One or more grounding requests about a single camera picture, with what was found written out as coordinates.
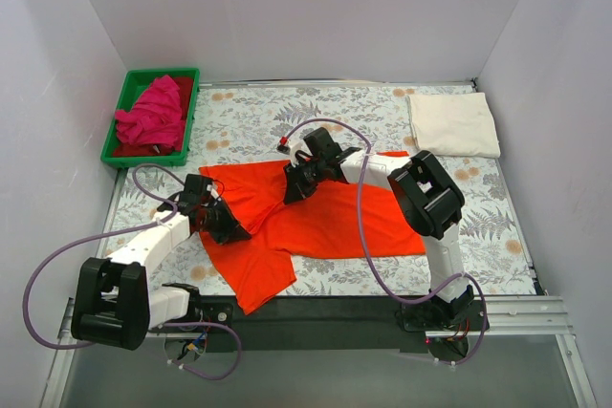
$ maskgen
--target orange cloth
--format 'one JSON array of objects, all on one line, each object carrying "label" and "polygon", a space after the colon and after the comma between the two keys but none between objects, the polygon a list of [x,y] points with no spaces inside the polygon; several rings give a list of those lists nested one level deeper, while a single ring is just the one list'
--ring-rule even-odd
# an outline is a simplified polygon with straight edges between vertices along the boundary
[{"label": "orange cloth", "polygon": [[[200,233],[212,264],[246,314],[295,282],[292,254],[328,259],[364,256],[357,227],[357,186],[320,183],[310,198],[285,205],[285,164],[268,161],[200,168],[202,175],[225,186],[220,187],[223,199],[252,236],[219,246],[210,235]],[[372,256],[425,253],[392,192],[365,185],[362,215]]]}]

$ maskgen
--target green basket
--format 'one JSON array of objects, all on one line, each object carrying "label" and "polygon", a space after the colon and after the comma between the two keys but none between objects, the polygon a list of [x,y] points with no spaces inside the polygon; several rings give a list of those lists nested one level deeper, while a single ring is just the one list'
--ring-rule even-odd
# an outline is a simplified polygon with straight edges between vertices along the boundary
[{"label": "green basket", "polygon": [[136,100],[141,96],[142,92],[153,83],[153,80],[164,75],[189,76],[193,78],[193,90],[191,90],[191,101],[189,102],[189,112],[187,113],[183,149],[180,152],[172,152],[170,155],[159,157],[113,157],[113,152],[120,144],[115,129],[117,121],[113,118],[100,156],[103,162],[117,168],[132,167],[144,162],[154,162],[162,166],[182,166],[187,162],[189,137],[191,135],[191,126],[193,125],[193,113],[195,111],[198,91],[200,90],[200,71],[198,69],[184,67],[172,69],[143,69],[128,72],[123,82],[123,89],[121,90],[117,110],[130,110]]}]

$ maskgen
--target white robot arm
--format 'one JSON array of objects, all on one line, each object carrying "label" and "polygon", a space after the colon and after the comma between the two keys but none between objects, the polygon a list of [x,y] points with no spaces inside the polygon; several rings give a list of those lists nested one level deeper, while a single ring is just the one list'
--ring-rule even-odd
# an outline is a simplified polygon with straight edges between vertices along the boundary
[{"label": "white robot arm", "polygon": [[[278,150],[291,157],[291,164],[285,167],[285,204],[308,198],[317,183],[324,180],[358,183],[366,158],[358,148],[342,150],[324,128],[294,144],[283,145],[281,141]],[[433,155],[419,152],[408,158],[369,154],[363,183],[392,190],[406,221],[422,235],[432,290],[451,275],[464,272],[458,244],[464,198]],[[453,311],[463,309],[473,294],[468,280],[461,277],[450,282],[437,297],[451,305]]]},{"label": "white robot arm", "polygon": [[208,231],[218,244],[250,239],[212,186],[212,179],[188,174],[177,193],[178,212],[167,222],[171,206],[162,204],[153,220],[158,225],[138,234],[104,259],[81,266],[71,325],[74,338],[138,348],[146,332],[163,323],[196,316],[197,288],[166,284],[149,291],[150,276],[174,247],[196,231]]},{"label": "white robot arm", "polygon": [[[301,142],[291,147],[279,145],[280,151],[291,156],[284,168],[285,204],[308,198],[325,180],[359,181],[365,160],[362,150],[342,150],[324,128],[318,128],[303,141],[308,153]],[[408,224],[423,237],[432,290],[452,274],[463,273],[457,243],[463,195],[433,155],[370,155],[364,183],[390,189]],[[171,208],[162,204],[153,218],[159,222],[157,226],[140,233],[107,258],[90,258],[82,265],[71,326],[74,338],[133,350],[141,345],[148,330],[166,321],[201,319],[197,313],[201,302],[197,288],[166,284],[149,291],[148,275],[196,231],[208,231],[218,244],[250,239],[251,235],[217,195],[212,179],[189,174],[185,189],[177,195],[179,212],[170,220],[161,223]],[[424,314],[417,314],[417,321],[435,315],[436,324],[457,323],[472,300],[467,280],[455,279],[431,299]]]},{"label": "white robot arm", "polygon": [[[365,152],[359,150],[352,153],[340,164],[342,174],[348,183],[359,181],[364,159]],[[407,169],[410,164],[411,160],[408,157],[371,155],[367,162],[363,182],[390,190],[389,177],[391,173],[398,169]],[[432,290],[446,281],[452,274],[464,271],[458,237],[459,225],[456,223],[447,228],[441,239],[434,236],[423,236],[423,244],[426,247],[427,262],[431,272],[430,287]],[[438,296],[449,303],[455,298],[459,298],[468,288],[468,284],[466,278],[455,279],[443,288]]]}]

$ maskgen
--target white panel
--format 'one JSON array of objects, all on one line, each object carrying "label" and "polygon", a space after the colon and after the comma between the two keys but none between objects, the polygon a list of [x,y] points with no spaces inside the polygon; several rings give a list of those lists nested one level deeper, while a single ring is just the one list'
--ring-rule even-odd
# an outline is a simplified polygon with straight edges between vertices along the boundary
[{"label": "white panel", "polygon": [[520,0],[481,75],[543,285],[612,406],[612,0]]},{"label": "white panel", "polygon": [[189,307],[189,292],[187,290],[160,287],[149,294],[149,329],[167,322],[178,319],[187,314]]},{"label": "white panel", "polygon": [[[0,406],[38,406],[54,353],[26,333],[21,297],[52,250],[99,232],[115,171],[99,153],[124,66],[88,0],[0,0]],[[33,322],[57,337],[90,245],[33,291]]]},{"label": "white panel", "polygon": [[[156,212],[153,216],[154,220],[161,220],[171,212],[170,210]],[[108,257],[113,259],[113,263],[130,265],[136,262],[140,264],[145,267],[148,278],[172,249],[188,239],[189,235],[189,218],[177,214],[165,224],[159,223],[157,226],[142,231]]]},{"label": "white panel", "polygon": [[91,0],[128,67],[204,80],[479,74],[517,0]]}]

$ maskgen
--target cable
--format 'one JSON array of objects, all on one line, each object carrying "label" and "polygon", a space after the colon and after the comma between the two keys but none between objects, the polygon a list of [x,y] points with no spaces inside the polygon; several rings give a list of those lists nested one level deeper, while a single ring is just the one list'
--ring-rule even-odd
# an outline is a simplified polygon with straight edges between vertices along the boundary
[{"label": "cable", "polygon": [[[176,175],[174,175],[172,172],[170,172],[168,169],[166,169],[165,167],[159,166],[158,164],[144,163],[144,164],[140,164],[136,166],[132,170],[132,179],[134,181],[134,185],[137,186],[137,188],[142,193],[144,193],[146,196],[150,198],[153,198],[154,200],[169,204],[172,207],[172,212],[170,212],[170,214],[165,216],[164,218],[160,219],[160,222],[165,224],[166,222],[168,222],[170,219],[172,219],[176,215],[178,211],[177,205],[174,202],[166,198],[162,198],[160,196],[157,196],[151,193],[150,191],[148,191],[141,185],[141,183],[138,181],[136,173],[144,167],[156,167],[158,169],[163,170],[166,174],[168,174],[170,177],[172,177],[174,180],[176,180],[181,185],[185,185],[185,183],[181,179],[179,179]],[[59,255],[64,253],[66,250],[69,250],[76,246],[80,246],[81,244],[90,243],[92,241],[97,241],[99,239],[110,238],[111,236],[119,236],[120,234],[127,234],[127,233],[132,233],[134,231],[141,231],[143,229],[153,228],[157,225],[158,225],[157,222],[152,222],[146,225],[139,225],[139,226],[134,226],[131,228],[109,231],[108,233],[101,233],[101,234],[96,234],[93,236],[87,236],[86,238],[78,239],[76,241],[73,241],[70,244],[67,244],[66,246],[60,247],[58,250],[56,250],[51,255],[49,255],[47,258],[45,258],[40,263],[40,265],[36,267],[36,269],[32,273],[32,276],[30,276],[30,279],[28,280],[28,283],[26,284],[26,288],[24,289],[23,300],[21,302],[21,311],[23,313],[23,321],[26,325],[26,329],[28,330],[28,333],[34,339],[34,341],[36,341],[38,344],[46,348],[55,349],[58,351],[68,351],[71,349],[85,348],[87,346],[91,346],[92,344],[94,344],[88,341],[79,342],[77,344],[56,344],[56,343],[47,341],[45,338],[40,336],[40,334],[38,334],[38,332],[34,329],[32,320],[30,318],[30,295],[32,294],[32,287],[34,285],[34,282],[36,281],[36,278],[47,265],[49,265],[55,258],[57,258]]]},{"label": "cable", "polygon": [[466,336],[468,336],[468,333],[470,332],[470,320],[466,319],[466,330],[463,332],[463,334],[459,337],[458,341],[462,340],[463,338],[465,338]]},{"label": "cable", "polygon": [[221,199],[221,197],[223,196],[223,194],[224,194],[224,193],[225,193],[225,191],[226,191],[226,185],[225,185],[223,182],[221,182],[219,179],[213,179],[212,181],[213,181],[213,182],[220,183],[220,184],[221,184],[221,186],[223,186],[223,189],[221,190],[221,193],[219,193],[219,196],[217,197],[217,200],[219,200],[219,199]]},{"label": "cable", "polygon": [[461,332],[461,326],[462,324],[459,324],[459,328],[457,329],[457,331],[455,332],[455,334],[453,336],[449,336],[446,338],[447,341],[454,341],[455,338],[457,337],[457,335],[459,334],[459,332]]},{"label": "cable", "polygon": [[366,136],[364,136],[357,129],[353,128],[352,126],[350,126],[350,125],[348,125],[346,123],[343,123],[342,121],[338,121],[338,120],[333,119],[333,118],[311,118],[311,119],[307,119],[306,121],[302,121],[297,126],[295,126],[291,131],[289,131],[289,133],[283,139],[286,141],[299,128],[301,128],[302,126],[304,126],[306,124],[314,123],[314,122],[328,122],[328,123],[339,124],[340,126],[348,129],[353,134],[358,136],[361,140],[363,140],[363,142],[365,142],[365,145],[366,145],[366,148],[365,148],[365,158],[363,159],[363,164],[361,165],[360,178],[359,178],[359,181],[357,183],[357,225],[359,227],[361,246],[363,247],[363,253],[365,254],[365,259],[367,261],[367,264],[370,267],[370,269],[372,271],[372,274],[374,274],[374,277],[375,277],[376,281],[382,287],[384,292],[387,295],[389,295],[391,298],[393,298],[394,300],[400,302],[403,305],[415,306],[415,305],[419,305],[421,303],[424,303],[425,301],[430,300],[435,295],[437,295],[444,287],[446,287],[448,284],[450,284],[452,281],[454,281],[455,279],[459,279],[461,277],[465,277],[468,280],[470,280],[474,284],[474,286],[476,287],[476,290],[478,290],[478,294],[480,295],[480,299],[482,301],[483,322],[482,322],[482,328],[480,329],[480,335],[478,336],[478,340],[476,341],[476,344],[474,344],[473,349],[471,350],[470,353],[468,353],[468,355],[466,355],[465,357],[461,358],[460,360],[458,360],[456,362],[455,361],[440,360],[442,363],[445,363],[447,365],[453,365],[453,366],[454,365],[460,365],[462,363],[466,363],[467,361],[469,361],[474,356],[474,354],[476,354],[476,352],[480,348],[480,345],[482,344],[482,340],[483,340],[483,338],[485,336],[485,331],[487,330],[487,305],[486,305],[486,301],[485,301],[485,294],[483,293],[482,289],[478,285],[478,282],[476,282],[476,280],[471,276],[471,274],[468,274],[466,272],[464,272],[464,273],[456,273],[456,274],[453,274],[452,276],[450,276],[446,281],[444,281],[437,288],[432,290],[429,294],[427,294],[425,296],[422,296],[421,298],[417,298],[416,300],[409,300],[407,298],[402,298],[401,296],[398,296],[393,291],[391,291],[391,289],[384,283],[384,280],[381,278],[381,275],[379,274],[379,272],[376,270],[376,267],[374,266],[374,261],[372,260],[372,256],[370,255],[370,250],[368,248],[367,241],[365,240],[365,232],[363,230],[363,217],[361,215],[361,204],[362,204],[362,194],[363,194],[363,179],[365,177],[365,171],[367,170],[367,163],[368,163],[368,160],[369,160],[369,153],[372,150],[372,143],[368,140],[368,138]]},{"label": "cable", "polygon": [[183,360],[187,354],[189,354],[189,349],[187,348],[187,346],[189,345],[189,341],[185,340],[185,343],[183,344],[183,348],[181,349],[181,353],[179,354],[178,357],[176,357],[177,360]]},{"label": "cable", "polygon": [[312,155],[308,155],[306,152],[304,152],[303,150],[297,150],[295,152],[295,157],[301,161],[301,162],[308,162],[310,161],[313,156]]},{"label": "cable", "polygon": [[200,370],[196,370],[195,368],[186,366],[185,364],[181,363],[177,359],[171,359],[169,361],[173,363],[174,365],[176,365],[177,367],[181,368],[182,370],[187,370],[193,375],[199,376],[209,381],[218,381],[220,379],[224,379],[233,373],[233,371],[236,369],[236,367],[240,363],[240,359],[242,358],[242,341],[240,341],[240,336],[238,336],[238,333],[236,333],[230,327],[227,327],[221,324],[217,324],[215,322],[166,322],[164,324],[164,327],[202,327],[202,326],[213,327],[215,329],[223,330],[229,333],[231,337],[233,338],[233,340],[236,342],[236,351],[238,352],[238,354],[236,355],[235,360],[233,361],[231,366],[228,368],[228,370],[220,375],[208,375],[204,372],[201,372]]},{"label": "cable", "polygon": [[200,341],[202,341],[202,338],[204,338],[206,340],[206,338],[208,337],[208,331],[210,330],[210,327],[208,327],[206,330],[204,330],[203,332],[200,333],[200,336],[198,336],[197,338],[195,338],[191,344],[199,344]]}]

